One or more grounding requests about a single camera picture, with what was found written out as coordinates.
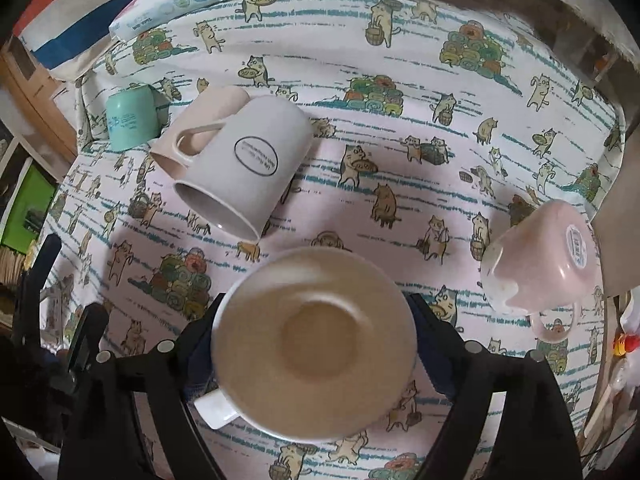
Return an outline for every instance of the tablecloth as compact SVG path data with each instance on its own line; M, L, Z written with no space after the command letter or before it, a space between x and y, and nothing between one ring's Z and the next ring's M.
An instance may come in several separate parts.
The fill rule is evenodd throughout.
M317 138L260 243L190 212L148 146L118 154L91 142L106 136L107 97L142 83L157 91L167 123L209 84L276 94L309 115ZM53 348L68 346L82 308L97 300L111 313L104 348L148 351L270 255L333 246L422 294L465 339L511 356L542 349L582 427L602 354L601 286L585 299L577 331L548 345L527 319L491 309L479 260L551 198L591 218L618 173L625 125L526 23L435 0L230 0L116 45L76 93L84 150L41 237L57 232L63 242L41 312ZM570 312L544 319L562 330ZM470 478L490 455L503 402L494 395ZM166 474L143 399L140 410ZM230 479L408 480L448 410L418 364L391 413L322 446L284 442L241 419L218 431L196 419Z

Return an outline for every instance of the white mug handle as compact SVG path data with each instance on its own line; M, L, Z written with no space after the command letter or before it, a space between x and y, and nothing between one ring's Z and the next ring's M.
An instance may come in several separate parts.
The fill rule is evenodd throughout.
M571 326L564 332L553 332L545 327L542 323L539 312L531 314L529 316L529 320L531 321L531 329L533 330L533 333L540 341L544 341L545 343L555 344L564 341L569 337L569 332L578 326L578 319L580 319L580 316L582 315L582 304L572 303L571 309L573 311Z
M220 388L198 397L193 405L212 430L218 430L240 416Z
M180 141L183 139L183 137L186 137L187 135L199 134L202 132L210 132L211 130L219 130L220 128L223 128L225 126L226 122L231 117L233 117L233 115L225 117L224 119L219 119L211 124L197 126L196 128L187 128L186 130L178 132L174 138L174 143L172 145L172 149L174 150L174 155L177 161L188 168L193 163L193 160L196 157L196 155L187 155L180 149Z

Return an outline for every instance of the mug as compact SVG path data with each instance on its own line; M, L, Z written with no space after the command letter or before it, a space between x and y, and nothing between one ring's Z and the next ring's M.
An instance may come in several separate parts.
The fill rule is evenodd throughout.
M189 133L222 128L197 156L178 150ZM276 96L249 101L235 115L183 130L174 149L185 166L175 192L219 229L257 242L314 136L309 118Z
M482 291L494 310L529 316L536 337L558 343L578 322L581 301L597 284L596 247L580 212L563 200L549 200L510 228L484 252ZM564 332L547 329L544 310L571 305Z
M210 350L219 388L194 401L210 427L242 416L277 438L318 444L357 434L397 405L417 336L381 270L350 251L304 247L231 287Z
M147 85L127 88L109 96L106 115L114 152L135 148L160 133L154 96Z
M235 114L248 102L249 94L239 86L207 87L172 121L162 136L151 145L149 153L170 177L174 180L182 178L190 162L181 155L197 155L217 131L183 135L179 144L175 142L176 137L185 130L197 129L203 124Z

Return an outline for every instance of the black cable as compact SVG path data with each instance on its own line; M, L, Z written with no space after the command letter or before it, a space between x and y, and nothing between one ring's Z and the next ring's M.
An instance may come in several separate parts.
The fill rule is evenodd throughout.
M617 440L620 440L623 436L625 436L629 431L631 431L636 426L636 422L637 422L637 420L631 426L626 428L625 431L620 433L616 438L614 438L611 442L609 442L606 446L602 446L600 449L596 449L596 451L591 451L590 453L587 453L587 454L584 454L584 455L580 455L580 458L585 458L587 456L595 455L596 453L601 452L603 449L611 446L611 444L615 444Z

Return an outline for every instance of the teal cup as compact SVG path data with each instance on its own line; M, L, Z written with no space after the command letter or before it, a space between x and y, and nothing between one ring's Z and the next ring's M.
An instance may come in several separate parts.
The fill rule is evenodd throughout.
M149 86L121 90L107 99L111 149L124 152L160 134L154 96Z

